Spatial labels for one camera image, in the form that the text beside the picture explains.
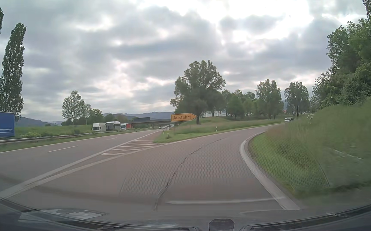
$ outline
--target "windshield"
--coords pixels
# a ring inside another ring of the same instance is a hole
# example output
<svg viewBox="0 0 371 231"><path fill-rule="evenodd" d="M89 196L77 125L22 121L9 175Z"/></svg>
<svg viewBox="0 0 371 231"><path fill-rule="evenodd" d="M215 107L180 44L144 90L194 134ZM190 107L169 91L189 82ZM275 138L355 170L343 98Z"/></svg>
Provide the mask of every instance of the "windshield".
<svg viewBox="0 0 371 231"><path fill-rule="evenodd" d="M371 206L371 0L0 0L4 206L189 231Z"/></svg>

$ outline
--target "sky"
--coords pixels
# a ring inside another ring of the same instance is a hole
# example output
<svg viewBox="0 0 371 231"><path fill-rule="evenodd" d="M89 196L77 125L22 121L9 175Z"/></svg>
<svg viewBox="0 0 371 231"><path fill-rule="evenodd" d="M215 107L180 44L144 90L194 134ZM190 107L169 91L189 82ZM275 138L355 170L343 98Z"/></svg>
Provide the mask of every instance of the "sky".
<svg viewBox="0 0 371 231"><path fill-rule="evenodd" d="M0 0L0 64L22 22L23 117L62 121L71 91L103 113L173 111L174 82L211 60L226 89L281 92L331 66L327 35L365 17L362 0Z"/></svg>

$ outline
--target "sign post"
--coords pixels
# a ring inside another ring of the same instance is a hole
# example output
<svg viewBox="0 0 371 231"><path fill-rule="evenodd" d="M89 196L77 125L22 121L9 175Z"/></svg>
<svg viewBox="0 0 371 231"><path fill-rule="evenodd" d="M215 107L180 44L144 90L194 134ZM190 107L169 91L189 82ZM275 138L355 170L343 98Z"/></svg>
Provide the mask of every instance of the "sign post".
<svg viewBox="0 0 371 231"><path fill-rule="evenodd" d="M197 118L193 113L172 114L171 122L191 121Z"/></svg>

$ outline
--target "asphalt road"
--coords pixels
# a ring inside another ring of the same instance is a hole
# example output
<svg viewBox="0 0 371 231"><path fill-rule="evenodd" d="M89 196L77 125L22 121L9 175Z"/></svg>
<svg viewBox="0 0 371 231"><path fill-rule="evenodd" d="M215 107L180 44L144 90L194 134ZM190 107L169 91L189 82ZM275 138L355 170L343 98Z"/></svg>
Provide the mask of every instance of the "asphalt road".
<svg viewBox="0 0 371 231"><path fill-rule="evenodd" d="M300 210L246 154L246 140L270 127L170 144L152 143L161 130L146 131L0 153L0 198L101 211L105 220Z"/></svg>

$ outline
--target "road crack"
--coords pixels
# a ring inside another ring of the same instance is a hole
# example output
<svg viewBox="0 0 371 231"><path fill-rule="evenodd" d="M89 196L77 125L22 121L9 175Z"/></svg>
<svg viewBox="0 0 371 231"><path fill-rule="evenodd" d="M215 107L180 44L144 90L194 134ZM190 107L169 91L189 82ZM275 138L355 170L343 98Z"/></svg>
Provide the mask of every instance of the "road crack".
<svg viewBox="0 0 371 231"><path fill-rule="evenodd" d="M192 153L188 154L188 155L184 158L184 160L181 162L181 164L178 165L177 170L174 171L174 173L172 174L172 176L171 176L170 179L168 180L168 182L167 182L167 184L165 185L165 187L164 187L164 188L159 192L158 198L157 198L157 200L156 200L155 203L154 203L154 209L153 209L154 211L157 211L157 207L158 207L158 204L160 203L160 200L161 200L162 196L163 196L164 193L167 191L168 187L171 185L171 182L172 182L173 178L177 175L178 171L180 170L181 166L185 163L185 161L186 161L189 157L191 157L194 153L196 153L197 151L201 150L202 148L205 148L205 147L207 147L208 145L213 144L213 143L215 143L215 142L217 142L217 141L220 141L220 140L222 140L222 139L225 139L225 138L226 138L226 137L221 138L221 139L218 139L218 140L215 140L215 141L213 141L213 142L210 142L210 143L208 143L208 144L206 144L206 145L204 145L204 146L198 148L197 150L193 151Z"/></svg>

